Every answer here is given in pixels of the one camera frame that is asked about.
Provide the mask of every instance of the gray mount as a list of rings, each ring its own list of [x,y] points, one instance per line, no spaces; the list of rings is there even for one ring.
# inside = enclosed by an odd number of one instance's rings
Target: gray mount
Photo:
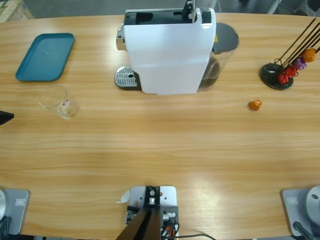
[[[17,235],[21,232],[29,197],[30,193],[27,190],[0,189],[0,224],[5,220],[11,220],[6,232],[0,232],[0,235]]]
[[[320,237],[319,225],[312,220],[317,218],[310,215],[311,213],[315,216],[320,215],[319,186],[284,190],[281,196],[292,235],[296,237],[303,235],[307,239]]]

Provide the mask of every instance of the label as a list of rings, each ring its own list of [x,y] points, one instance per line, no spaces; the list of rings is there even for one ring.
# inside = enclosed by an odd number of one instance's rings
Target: label
[[[24,206],[24,205],[26,205],[26,200],[25,199],[21,199],[21,198],[17,198],[15,200],[15,205],[16,206]]]
[[[288,201],[289,205],[298,204],[298,199],[296,197],[287,197],[286,200]]]
[[[69,101],[68,100],[65,100],[64,101],[64,103],[62,104],[63,106],[67,106],[68,105],[68,103],[69,103]]]

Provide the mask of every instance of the glass cup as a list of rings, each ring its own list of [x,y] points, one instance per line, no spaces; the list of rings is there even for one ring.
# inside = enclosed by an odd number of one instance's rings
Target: glass cup
[[[76,115],[79,104],[62,85],[51,85],[39,97],[39,104],[63,119]]]

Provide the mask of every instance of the coffee machine handle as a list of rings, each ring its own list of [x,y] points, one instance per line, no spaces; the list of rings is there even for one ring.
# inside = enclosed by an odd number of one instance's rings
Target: coffee machine handle
[[[182,18],[184,20],[192,19],[192,23],[196,21],[196,0],[186,0],[182,10]]]

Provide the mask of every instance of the orange coffee capsule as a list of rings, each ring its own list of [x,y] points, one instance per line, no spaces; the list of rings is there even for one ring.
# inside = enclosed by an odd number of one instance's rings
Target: orange coffee capsule
[[[314,48],[309,48],[309,49],[304,50],[304,51],[301,53],[301,57],[302,57],[307,63],[310,63],[310,62],[313,62],[314,60],[316,60],[316,53],[317,53],[317,50],[316,50],[316,49],[314,49]]]
[[[248,107],[252,111],[258,111],[261,105],[262,105],[262,102],[260,100],[254,100],[249,102]]]

